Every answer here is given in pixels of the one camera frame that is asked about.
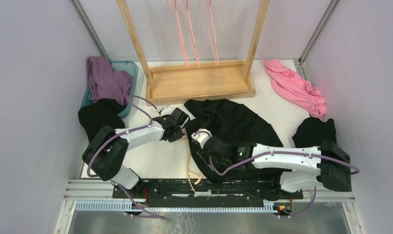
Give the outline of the black pleated skirt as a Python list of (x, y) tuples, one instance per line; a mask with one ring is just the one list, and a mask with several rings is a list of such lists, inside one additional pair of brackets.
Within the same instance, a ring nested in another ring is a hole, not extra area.
[(195, 117), (185, 124), (191, 156), (209, 181), (221, 183), (226, 180), (264, 180), (279, 176), (284, 171), (279, 168), (256, 169), (248, 163), (247, 168), (240, 166), (224, 176), (218, 175), (210, 169), (208, 158), (200, 145), (191, 138), (191, 134), (199, 129), (207, 129), (213, 136), (230, 144), (253, 142), (274, 147), (282, 147), (283, 144), (272, 125), (243, 104), (228, 99), (190, 99), (184, 107)]

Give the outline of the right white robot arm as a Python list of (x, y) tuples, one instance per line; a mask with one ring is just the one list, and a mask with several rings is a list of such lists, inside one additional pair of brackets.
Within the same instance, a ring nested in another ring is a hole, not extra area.
[(358, 169), (351, 157), (330, 141), (308, 148), (282, 148), (252, 142), (225, 143), (219, 137), (197, 134), (201, 158), (219, 176), (230, 172), (281, 172), (271, 185), (271, 193), (283, 199), (299, 190), (323, 186), (335, 192), (352, 190), (351, 176)]

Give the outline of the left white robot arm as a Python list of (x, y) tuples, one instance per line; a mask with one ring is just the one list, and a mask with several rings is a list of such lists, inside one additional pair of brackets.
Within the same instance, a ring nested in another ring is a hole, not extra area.
[(150, 142), (180, 140), (185, 135), (183, 128), (188, 120), (188, 114), (175, 108), (170, 114), (150, 117), (141, 126), (124, 129), (102, 127), (82, 155), (87, 175), (120, 185), (129, 197), (138, 198), (143, 192), (142, 178), (123, 165), (127, 151)]

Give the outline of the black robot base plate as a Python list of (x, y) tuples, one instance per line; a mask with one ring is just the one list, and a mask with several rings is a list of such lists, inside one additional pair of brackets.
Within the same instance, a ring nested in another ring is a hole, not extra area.
[(222, 183), (203, 179), (193, 186), (186, 179), (145, 179), (125, 193), (115, 186), (112, 196), (143, 199), (151, 208), (259, 208), (265, 200), (303, 199), (302, 191), (285, 192), (273, 179)]

